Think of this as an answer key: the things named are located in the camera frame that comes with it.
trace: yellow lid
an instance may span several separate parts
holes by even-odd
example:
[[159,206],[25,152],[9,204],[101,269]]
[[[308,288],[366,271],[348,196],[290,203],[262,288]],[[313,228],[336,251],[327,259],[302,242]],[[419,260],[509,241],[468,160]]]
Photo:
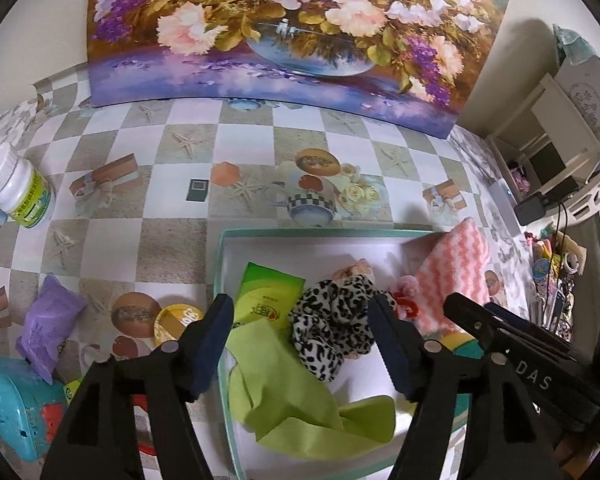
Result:
[[464,332],[453,332],[445,335],[440,342],[449,348],[449,350],[453,351],[473,339],[475,339],[474,336],[470,334],[466,334]]
[[177,340],[189,323],[205,317],[201,310],[194,306],[177,303],[162,309],[154,322],[154,339],[156,346],[165,341]]

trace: flower vase painting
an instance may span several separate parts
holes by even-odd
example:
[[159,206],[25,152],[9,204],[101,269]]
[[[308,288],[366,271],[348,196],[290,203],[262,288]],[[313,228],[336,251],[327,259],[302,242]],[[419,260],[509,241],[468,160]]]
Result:
[[445,138],[509,0],[90,0],[96,106],[316,105]]

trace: purple package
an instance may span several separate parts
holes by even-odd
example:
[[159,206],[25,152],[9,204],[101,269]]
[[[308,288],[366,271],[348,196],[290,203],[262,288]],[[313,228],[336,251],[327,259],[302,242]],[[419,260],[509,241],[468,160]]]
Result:
[[16,339],[16,350],[49,384],[54,381],[51,374],[56,369],[61,345],[86,305],[80,296],[48,274],[38,298],[25,316],[22,336]]

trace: purple flower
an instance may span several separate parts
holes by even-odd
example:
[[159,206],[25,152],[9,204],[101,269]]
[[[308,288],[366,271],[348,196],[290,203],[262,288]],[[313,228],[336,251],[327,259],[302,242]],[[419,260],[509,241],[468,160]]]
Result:
[[449,106],[451,102],[451,92],[446,86],[437,82],[428,82],[425,85],[427,94],[433,96],[433,104],[436,106]]
[[95,37],[107,43],[115,43],[131,35],[133,28],[125,23],[126,14],[147,0],[115,0],[110,11],[96,25]]
[[95,37],[98,40],[107,41],[107,43],[115,43],[130,36],[131,31],[131,26],[125,23],[122,16],[110,13],[96,25]]
[[451,92],[440,77],[437,51],[419,36],[409,36],[407,43],[411,49],[406,55],[420,69],[419,79],[424,83],[427,94],[433,96],[433,104],[449,106]]
[[419,36],[410,36],[407,42],[411,47],[409,58],[419,66],[424,80],[438,79],[439,70],[436,62],[436,50]]

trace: white pill bottle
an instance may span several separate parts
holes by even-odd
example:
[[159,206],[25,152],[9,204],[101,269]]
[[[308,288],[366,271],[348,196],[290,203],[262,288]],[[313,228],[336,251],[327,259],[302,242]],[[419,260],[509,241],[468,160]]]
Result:
[[53,188],[8,142],[0,145],[0,209],[21,226],[46,224],[56,204]]

